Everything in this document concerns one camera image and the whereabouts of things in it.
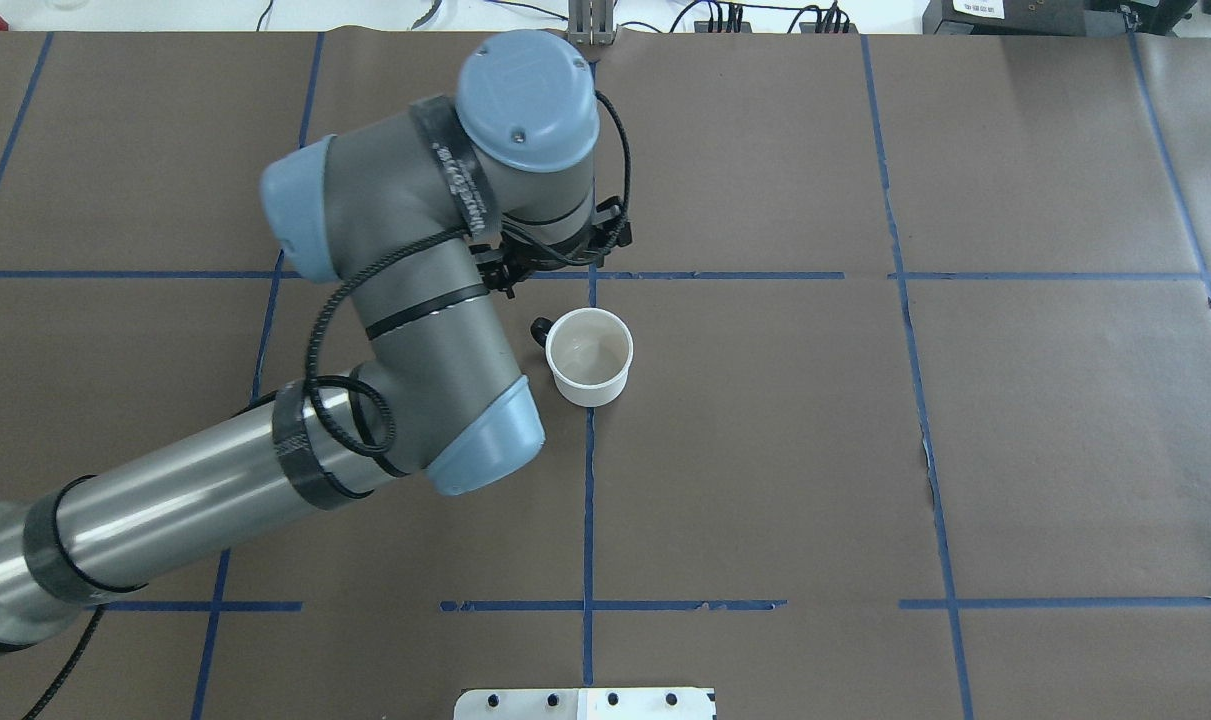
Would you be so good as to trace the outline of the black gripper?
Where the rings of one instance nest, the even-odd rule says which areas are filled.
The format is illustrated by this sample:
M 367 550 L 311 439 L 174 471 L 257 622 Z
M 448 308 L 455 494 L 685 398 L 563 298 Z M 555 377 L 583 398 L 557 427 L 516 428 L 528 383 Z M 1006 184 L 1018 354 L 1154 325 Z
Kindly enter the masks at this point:
M 505 247 L 486 243 L 471 244 L 471 257 L 486 290 L 513 299 L 515 287 L 526 281 L 526 265 Z

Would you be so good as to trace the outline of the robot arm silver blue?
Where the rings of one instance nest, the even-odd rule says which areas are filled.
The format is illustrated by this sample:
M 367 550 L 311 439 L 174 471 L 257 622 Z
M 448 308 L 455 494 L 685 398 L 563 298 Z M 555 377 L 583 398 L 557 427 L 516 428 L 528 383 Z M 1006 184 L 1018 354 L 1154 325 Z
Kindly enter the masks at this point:
M 503 31 L 454 96 L 270 165 L 259 195 L 282 255 L 335 284 L 300 378 L 120 468 L 0 502 L 0 656 L 395 478 L 458 496 L 535 457 L 543 424 L 490 296 L 629 243 L 627 201 L 595 192 L 604 108 L 564 38 Z

